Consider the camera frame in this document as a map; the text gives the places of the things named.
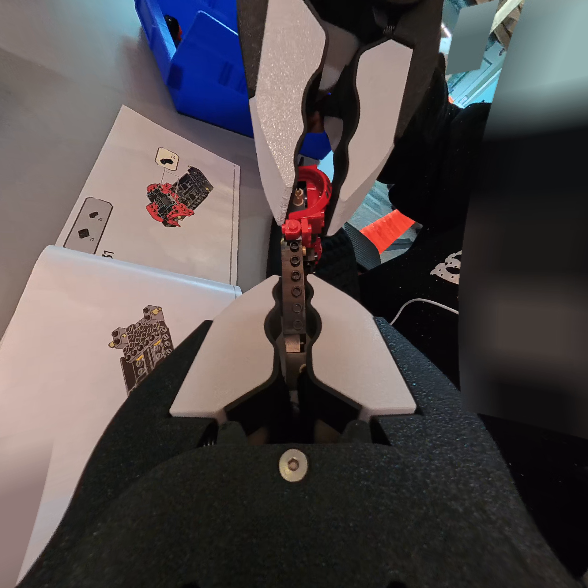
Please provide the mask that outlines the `black and red lego model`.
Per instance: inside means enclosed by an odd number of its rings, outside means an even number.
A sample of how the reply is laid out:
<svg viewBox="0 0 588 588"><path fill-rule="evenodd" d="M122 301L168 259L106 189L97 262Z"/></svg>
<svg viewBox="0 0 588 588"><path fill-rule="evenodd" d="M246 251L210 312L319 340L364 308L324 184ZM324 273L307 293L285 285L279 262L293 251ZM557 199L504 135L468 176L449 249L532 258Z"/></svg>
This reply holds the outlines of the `black and red lego model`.
<svg viewBox="0 0 588 588"><path fill-rule="evenodd" d="M282 224L281 240L283 374L293 399L298 398L298 379L312 339L307 334L306 277L320 260L324 229L314 234L306 218L290 218L292 212L306 207L306 184L298 182Z"/></svg>

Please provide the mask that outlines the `grey and orange fabric item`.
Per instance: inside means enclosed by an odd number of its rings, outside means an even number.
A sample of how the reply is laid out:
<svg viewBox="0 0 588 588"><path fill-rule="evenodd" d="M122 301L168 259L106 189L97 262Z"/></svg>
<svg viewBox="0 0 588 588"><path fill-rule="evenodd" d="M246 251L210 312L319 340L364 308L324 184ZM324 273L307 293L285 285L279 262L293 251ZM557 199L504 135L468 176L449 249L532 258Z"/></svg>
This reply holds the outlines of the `grey and orange fabric item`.
<svg viewBox="0 0 588 588"><path fill-rule="evenodd" d="M376 268L412 246L421 224L402 215L389 201L388 187L377 181L344 225L360 272Z"/></svg>

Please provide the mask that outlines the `blue storage bin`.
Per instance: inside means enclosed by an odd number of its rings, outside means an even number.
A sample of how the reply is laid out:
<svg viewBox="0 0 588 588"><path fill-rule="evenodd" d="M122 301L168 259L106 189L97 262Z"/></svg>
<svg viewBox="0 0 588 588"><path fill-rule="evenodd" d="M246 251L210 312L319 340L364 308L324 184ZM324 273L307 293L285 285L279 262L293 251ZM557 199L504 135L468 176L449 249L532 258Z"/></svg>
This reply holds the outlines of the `blue storage bin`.
<svg viewBox="0 0 588 588"><path fill-rule="evenodd" d="M176 110L252 137L236 1L135 1Z"/></svg>

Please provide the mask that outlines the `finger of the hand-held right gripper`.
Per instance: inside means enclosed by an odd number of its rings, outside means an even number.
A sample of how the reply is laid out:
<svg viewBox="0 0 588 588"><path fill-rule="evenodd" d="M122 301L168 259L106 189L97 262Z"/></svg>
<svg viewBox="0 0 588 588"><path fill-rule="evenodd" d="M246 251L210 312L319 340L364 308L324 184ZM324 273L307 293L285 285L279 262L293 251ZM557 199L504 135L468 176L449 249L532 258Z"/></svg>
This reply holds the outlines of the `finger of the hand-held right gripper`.
<svg viewBox="0 0 588 588"><path fill-rule="evenodd" d="M308 89L324 64L327 34L306 1L269 1L254 96L249 99L263 191L282 224L307 130Z"/></svg>
<svg viewBox="0 0 588 588"><path fill-rule="evenodd" d="M350 64L326 213L329 236L349 221L393 150L411 57L411 48L383 40L360 50Z"/></svg>

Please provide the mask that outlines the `red curved lego piece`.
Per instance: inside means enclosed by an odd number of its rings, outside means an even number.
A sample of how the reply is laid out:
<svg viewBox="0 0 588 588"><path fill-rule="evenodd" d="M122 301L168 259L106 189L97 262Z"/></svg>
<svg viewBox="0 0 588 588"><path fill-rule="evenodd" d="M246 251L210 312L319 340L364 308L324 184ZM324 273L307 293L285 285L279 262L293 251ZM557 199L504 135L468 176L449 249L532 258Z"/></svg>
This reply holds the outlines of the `red curved lego piece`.
<svg viewBox="0 0 588 588"><path fill-rule="evenodd" d="M312 227L312 233L319 234L325 225L325 210L332 195L331 182L317 165L299 166L298 182L306 184L307 207L292 212L290 218L306 218Z"/></svg>

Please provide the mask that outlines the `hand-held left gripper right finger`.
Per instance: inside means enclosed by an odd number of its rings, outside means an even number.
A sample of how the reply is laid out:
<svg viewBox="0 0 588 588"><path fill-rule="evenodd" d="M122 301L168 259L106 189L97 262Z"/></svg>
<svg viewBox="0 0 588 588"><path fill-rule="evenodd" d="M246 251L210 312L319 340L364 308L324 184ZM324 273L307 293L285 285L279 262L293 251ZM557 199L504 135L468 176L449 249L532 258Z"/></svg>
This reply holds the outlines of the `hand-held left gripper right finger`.
<svg viewBox="0 0 588 588"><path fill-rule="evenodd" d="M358 419L415 413L416 402L371 313L315 275L308 283L320 319L311 349L318 383L351 401Z"/></svg>

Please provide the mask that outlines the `white lego instruction booklet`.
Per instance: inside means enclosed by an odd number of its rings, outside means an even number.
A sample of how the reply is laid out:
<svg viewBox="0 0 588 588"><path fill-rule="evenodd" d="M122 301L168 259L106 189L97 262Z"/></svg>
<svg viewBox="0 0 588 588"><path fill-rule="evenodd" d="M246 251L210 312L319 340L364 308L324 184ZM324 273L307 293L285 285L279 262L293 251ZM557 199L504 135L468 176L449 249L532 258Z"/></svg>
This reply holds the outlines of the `white lego instruction booklet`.
<svg viewBox="0 0 588 588"><path fill-rule="evenodd" d="M239 166L122 106L1 342L1 587L128 393L240 295Z"/></svg>

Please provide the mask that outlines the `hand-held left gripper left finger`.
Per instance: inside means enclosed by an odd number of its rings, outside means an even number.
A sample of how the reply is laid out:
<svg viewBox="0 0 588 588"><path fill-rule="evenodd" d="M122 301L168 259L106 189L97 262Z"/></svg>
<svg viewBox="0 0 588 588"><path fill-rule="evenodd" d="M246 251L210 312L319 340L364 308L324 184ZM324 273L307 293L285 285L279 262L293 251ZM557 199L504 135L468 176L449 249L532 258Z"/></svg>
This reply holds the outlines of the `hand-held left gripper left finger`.
<svg viewBox="0 0 588 588"><path fill-rule="evenodd" d="M267 278L217 315L170 408L173 417L226 419L226 409L269 380L274 348L265 333L278 276Z"/></svg>

